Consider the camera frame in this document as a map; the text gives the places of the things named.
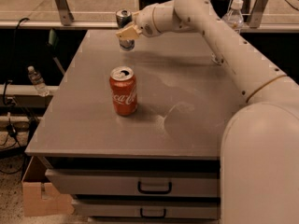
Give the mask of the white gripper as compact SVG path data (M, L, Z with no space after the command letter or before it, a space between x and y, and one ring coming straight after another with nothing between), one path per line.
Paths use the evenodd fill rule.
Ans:
M155 37L160 34L157 30L153 15L157 4L152 4L132 13L132 21L136 24L127 25L120 29L116 36L119 40L136 40L140 35Z

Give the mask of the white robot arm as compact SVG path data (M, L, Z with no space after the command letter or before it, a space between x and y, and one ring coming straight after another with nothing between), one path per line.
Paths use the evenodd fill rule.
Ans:
M208 0L172 0L133 15L117 36L194 30L246 106L221 141L221 224L299 224L299 86L221 20Z

